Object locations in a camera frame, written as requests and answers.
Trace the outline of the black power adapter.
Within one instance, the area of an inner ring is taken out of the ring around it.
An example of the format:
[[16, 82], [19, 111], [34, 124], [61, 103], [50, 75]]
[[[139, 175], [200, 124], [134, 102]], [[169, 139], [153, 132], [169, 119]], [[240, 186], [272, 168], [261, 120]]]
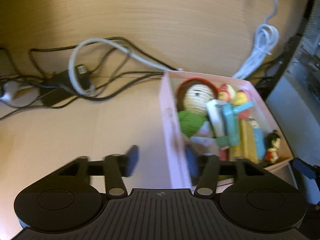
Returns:
[[[80, 85], [82, 85], [83, 89], [89, 89], [91, 83], [87, 68], [84, 65], [77, 65], [75, 70]], [[72, 94], [69, 90], [76, 92], [69, 80], [67, 70], [44, 80], [41, 86], [39, 91], [40, 100], [43, 105], [48, 107], [70, 98]]]

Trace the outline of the glass computer case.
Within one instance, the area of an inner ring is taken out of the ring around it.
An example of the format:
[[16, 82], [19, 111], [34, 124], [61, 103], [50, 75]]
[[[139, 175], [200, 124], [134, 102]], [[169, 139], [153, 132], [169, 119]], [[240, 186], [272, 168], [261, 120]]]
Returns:
[[292, 154], [319, 164], [319, 0], [308, 0], [266, 99]]

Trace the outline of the colourful keychain toy bundle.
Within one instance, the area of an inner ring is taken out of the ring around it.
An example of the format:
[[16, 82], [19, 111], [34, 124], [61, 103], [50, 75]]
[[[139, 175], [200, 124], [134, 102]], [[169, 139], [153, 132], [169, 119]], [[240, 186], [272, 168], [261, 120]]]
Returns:
[[249, 94], [242, 90], [235, 90], [231, 85], [222, 84], [218, 88], [218, 100], [231, 102], [235, 106], [243, 105], [250, 101]]

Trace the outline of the pink cardboard box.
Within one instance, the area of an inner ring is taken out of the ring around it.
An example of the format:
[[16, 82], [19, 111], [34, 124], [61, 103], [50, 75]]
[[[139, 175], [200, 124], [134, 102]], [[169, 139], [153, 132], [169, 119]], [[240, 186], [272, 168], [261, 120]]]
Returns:
[[259, 93], [250, 82], [233, 79], [226, 76], [182, 71], [167, 71], [161, 79], [159, 103], [162, 114], [165, 149], [168, 160], [171, 187], [173, 189], [195, 189], [188, 170], [188, 164], [184, 150], [185, 143], [180, 132], [180, 124], [178, 122], [175, 95], [178, 86], [185, 80], [193, 77], [208, 80], [216, 86], [227, 83], [236, 88], [244, 89], [249, 92], [249, 95], [254, 103], [254, 109], [251, 111], [253, 118], [257, 120], [265, 134], [276, 130], [281, 137], [279, 162], [267, 167], [266, 170], [278, 176], [290, 185], [296, 187], [297, 184], [289, 164], [289, 161], [293, 159], [291, 149], [266, 103], [263, 101]]

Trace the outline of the blue toy block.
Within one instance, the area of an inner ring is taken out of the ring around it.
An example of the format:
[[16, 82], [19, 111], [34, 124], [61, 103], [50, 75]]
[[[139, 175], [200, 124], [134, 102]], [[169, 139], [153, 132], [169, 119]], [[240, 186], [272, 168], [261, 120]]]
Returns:
[[259, 126], [259, 124], [252, 120], [253, 134], [255, 140], [255, 146], [257, 150], [258, 160], [262, 161], [266, 153], [266, 146], [264, 142], [264, 134]]

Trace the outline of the crochet doll with red hat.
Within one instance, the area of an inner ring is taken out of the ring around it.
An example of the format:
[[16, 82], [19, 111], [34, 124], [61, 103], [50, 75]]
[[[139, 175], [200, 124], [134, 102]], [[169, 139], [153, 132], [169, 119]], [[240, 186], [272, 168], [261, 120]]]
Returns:
[[180, 130], [185, 137], [214, 136], [206, 104], [217, 98], [217, 88], [210, 81], [192, 77], [183, 81], [176, 91]]

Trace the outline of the black haired figurine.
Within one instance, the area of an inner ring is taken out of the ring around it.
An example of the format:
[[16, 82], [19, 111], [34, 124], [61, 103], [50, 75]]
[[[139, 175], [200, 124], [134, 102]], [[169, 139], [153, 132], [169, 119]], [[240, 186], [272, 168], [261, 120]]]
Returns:
[[278, 151], [280, 148], [281, 138], [277, 130], [269, 133], [265, 138], [266, 153], [264, 159], [268, 163], [276, 163], [279, 159]]

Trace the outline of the teal toy clip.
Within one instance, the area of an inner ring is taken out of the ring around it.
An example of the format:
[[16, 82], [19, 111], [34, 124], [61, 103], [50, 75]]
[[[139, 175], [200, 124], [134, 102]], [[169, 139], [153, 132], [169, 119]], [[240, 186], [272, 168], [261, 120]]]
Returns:
[[222, 119], [225, 124], [226, 135], [217, 137], [216, 142], [221, 149], [230, 146], [240, 145], [240, 130], [238, 114], [253, 107], [253, 102], [249, 101], [239, 106], [234, 106], [230, 102], [223, 101], [219, 105], [222, 111]]

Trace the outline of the wooden card with red piece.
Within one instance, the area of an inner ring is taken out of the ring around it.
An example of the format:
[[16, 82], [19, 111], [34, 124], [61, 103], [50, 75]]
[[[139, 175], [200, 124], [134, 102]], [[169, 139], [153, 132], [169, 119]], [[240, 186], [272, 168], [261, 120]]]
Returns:
[[255, 164], [259, 163], [254, 130], [249, 121], [250, 117], [249, 109], [238, 115], [240, 142], [238, 145], [229, 148], [230, 161], [235, 161], [237, 158], [245, 158]]

